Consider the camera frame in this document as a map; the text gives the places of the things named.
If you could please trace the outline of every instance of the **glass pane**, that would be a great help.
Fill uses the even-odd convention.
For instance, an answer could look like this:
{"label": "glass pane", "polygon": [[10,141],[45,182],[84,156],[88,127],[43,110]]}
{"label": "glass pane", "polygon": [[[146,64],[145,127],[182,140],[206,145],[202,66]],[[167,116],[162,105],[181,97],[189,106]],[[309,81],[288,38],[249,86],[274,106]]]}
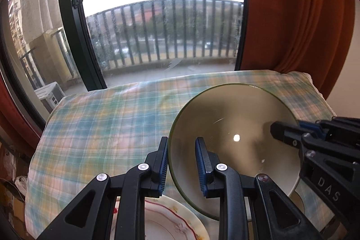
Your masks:
{"label": "glass pane", "polygon": [[37,108],[43,105],[50,113],[63,96],[87,91],[66,39],[58,0],[8,0],[8,9],[13,41],[6,43],[8,54]]}
{"label": "glass pane", "polygon": [[234,70],[244,0],[83,0],[107,86]]}

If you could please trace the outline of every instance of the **plaid tablecloth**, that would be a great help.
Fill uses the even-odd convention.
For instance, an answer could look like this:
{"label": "plaid tablecloth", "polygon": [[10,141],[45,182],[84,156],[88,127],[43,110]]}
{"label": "plaid tablecloth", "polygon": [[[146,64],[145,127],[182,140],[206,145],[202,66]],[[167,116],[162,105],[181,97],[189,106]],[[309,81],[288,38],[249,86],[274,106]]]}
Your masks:
{"label": "plaid tablecloth", "polygon": [[[37,237],[99,173],[125,173],[158,148],[181,108],[198,93],[219,84],[248,83],[279,97],[298,119],[330,119],[333,112],[309,75],[269,70],[180,76],[67,96],[52,112],[29,168],[26,228]],[[305,215],[320,230],[332,212],[300,181],[296,191]],[[168,171],[164,194],[189,205]],[[194,211],[211,239],[218,222]]]}

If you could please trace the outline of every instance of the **outdoor air conditioning unit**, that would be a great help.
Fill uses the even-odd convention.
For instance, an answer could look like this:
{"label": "outdoor air conditioning unit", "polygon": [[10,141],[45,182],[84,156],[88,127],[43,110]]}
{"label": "outdoor air conditioning unit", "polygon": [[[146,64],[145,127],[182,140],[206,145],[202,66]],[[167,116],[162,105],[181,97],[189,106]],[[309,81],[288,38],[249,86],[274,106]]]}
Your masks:
{"label": "outdoor air conditioning unit", "polygon": [[65,97],[63,90],[57,82],[45,85],[35,90],[35,93],[49,113],[51,113],[60,100]]}

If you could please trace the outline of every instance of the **large bowl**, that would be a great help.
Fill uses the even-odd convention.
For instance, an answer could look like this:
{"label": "large bowl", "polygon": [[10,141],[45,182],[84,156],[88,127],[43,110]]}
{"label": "large bowl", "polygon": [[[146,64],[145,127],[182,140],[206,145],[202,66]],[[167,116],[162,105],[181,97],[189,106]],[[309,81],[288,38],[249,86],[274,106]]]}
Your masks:
{"label": "large bowl", "polygon": [[[195,139],[240,174],[266,173],[289,196],[299,180],[298,151],[270,134],[274,121],[297,124],[291,110],[271,93],[247,84],[224,84],[200,93],[177,115],[169,135],[169,170],[184,199],[218,220],[219,199],[203,197],[195,160]],[[248,202],[247,216],[251,220]]]}

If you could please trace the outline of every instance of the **table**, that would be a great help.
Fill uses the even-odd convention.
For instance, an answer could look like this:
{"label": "table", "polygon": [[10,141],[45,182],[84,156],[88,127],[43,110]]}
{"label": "table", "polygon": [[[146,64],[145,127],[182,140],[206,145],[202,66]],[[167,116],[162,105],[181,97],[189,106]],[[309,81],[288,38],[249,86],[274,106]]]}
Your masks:
{"label": "table", "polygon": [[[308,74],[253,70],[179,76],[120,85],[64,97],[51,113],[29,168],[25,220],[37,237],[81,189],[99,173],[123,174],[144,162],[168,136],[181,108],[219,84],[247,83],[279,97],[297,119],[331,119],[333,111]],[[305,215],[321,230],[333,213],[300,180],[296,191]],[[217,239],[218,222],[194,211],[177,191],[168,171],[164,194],[189,207]]]}

